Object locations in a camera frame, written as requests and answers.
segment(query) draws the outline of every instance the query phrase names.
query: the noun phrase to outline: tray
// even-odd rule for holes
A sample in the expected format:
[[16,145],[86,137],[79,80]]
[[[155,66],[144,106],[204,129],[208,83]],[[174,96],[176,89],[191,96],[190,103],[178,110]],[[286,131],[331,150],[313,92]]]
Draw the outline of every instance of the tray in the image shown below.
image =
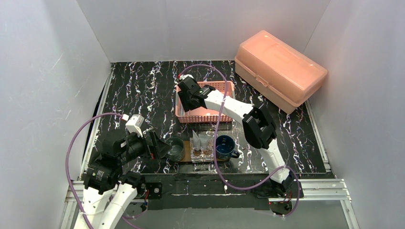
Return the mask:
[[[210,85],[216,88],[218,91],[225,92],[225,81],[211,81],[211,82],[198,82],[200,87],[204,85]],[[228,92],[227,95],[235,99],[235,87],[234,83],[228,81]],[[181,105],[180,98],[177,92],[180,88],[176,86],[176,104],[175,104],[175,114],[178,117],[180,123],[212,123],[218,121],[218,112],[205,109],[203,107],[197,108],[192,111],[184,112],[183,106]],[[233,119],[226,115],[221,115],[220,122],[231,122]]]

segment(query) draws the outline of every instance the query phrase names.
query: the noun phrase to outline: table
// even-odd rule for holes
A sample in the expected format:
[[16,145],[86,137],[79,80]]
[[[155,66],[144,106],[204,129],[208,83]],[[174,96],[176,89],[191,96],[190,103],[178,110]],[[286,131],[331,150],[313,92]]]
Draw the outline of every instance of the table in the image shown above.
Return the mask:
[[[287,115],[267,100],[252,86],[234,72],[233,61],[170,61],[170,62],[120,62],[113,64],[111,82],[106,88],[105,101],[101,101],[102,112],[117,112],[128,115],[141,114],[145,121],[141,127],[145,131],[155,131],[158,136],[167,139],[178,136],[189,140],[192,130],[213,134],[214,124],[181,124],[174,114],[175,79],[187,66],[197,63],[212,65],[225,74],[227,80],[235,85],[236,99],[246,103],[260,105],[269,109],[276,125],[277,143],[288,166],[301,174],[325,173],[326,169],[317,142],[317,136],[311,123],[306,104]],[[189,74],[197,81],[219,81],[222,78],[211,69],[196,67]],[[105,117],[97,127],[92,155],[96,156],[106,133],[114,128],[123,129],[125,125],[118,118]],[[231,136],[241,153],[238,159],[231,158],[221,163],[221,171],[227,174],[263,174],[268,173],[260,154],[247,144],[242,125],[233,121],[221,125],[221,134]],[[138,158],[123,167],[124,172],[158,174],[216,174],[213,163],[178,164],[167,159],[148,160]]]

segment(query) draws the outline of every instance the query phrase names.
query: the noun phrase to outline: pink plastic container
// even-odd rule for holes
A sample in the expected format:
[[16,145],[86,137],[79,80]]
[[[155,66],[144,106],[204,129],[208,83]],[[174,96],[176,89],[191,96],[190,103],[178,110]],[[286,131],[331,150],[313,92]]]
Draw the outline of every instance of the pink plastic container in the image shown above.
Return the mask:
[[235,72],[287,114],[314,94],[328,73],[266,31],[239,46]]
[[[215,87],[218,91],[225,92],[225,81],[211,81],[211,82],[198,82],[200,87],[204,85],[210,85]],[[180,91],[180,88],[176,86],[176,92]],[[235,98],[235,88],[234,83],[228,81],[228,92],[226,95]],[[175,114],[179,118],[181,123],[212,123],[218,121],[218,112],[213,110],[208,110],[203,107],[197,108],[192,111],[184,112],[183,106],[181,105],[180,98],[176,93],[176,105]],[[221,122],[231,122],[233,119],[226,115],[221,115]]]

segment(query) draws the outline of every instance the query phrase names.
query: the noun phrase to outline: blue mug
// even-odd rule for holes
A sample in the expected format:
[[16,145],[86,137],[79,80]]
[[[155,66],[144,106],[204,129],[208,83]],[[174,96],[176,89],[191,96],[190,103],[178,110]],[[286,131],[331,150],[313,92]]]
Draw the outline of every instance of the blue mug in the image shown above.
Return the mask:
[[235,141],[227,135],[221,135],[216,138],[216,158],[221,160],[228,160],[232,158],[239,158],[239,152],[235,150]]

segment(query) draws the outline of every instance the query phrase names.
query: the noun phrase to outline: gray wall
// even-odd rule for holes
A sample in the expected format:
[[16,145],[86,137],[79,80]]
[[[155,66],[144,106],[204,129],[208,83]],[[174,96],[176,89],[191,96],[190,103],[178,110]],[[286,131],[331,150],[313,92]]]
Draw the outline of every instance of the gray wall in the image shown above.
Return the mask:
[[304,51],[328,0],[77,0],[111,62],[233,60],[267,30]]
[[1,1],[0,228],[59,227],[67,146],[92,116],[109,69],[75,0]]
[[405,1],[332,0],[304,54],[329,70],[311,98],[361,228],[403,228]]

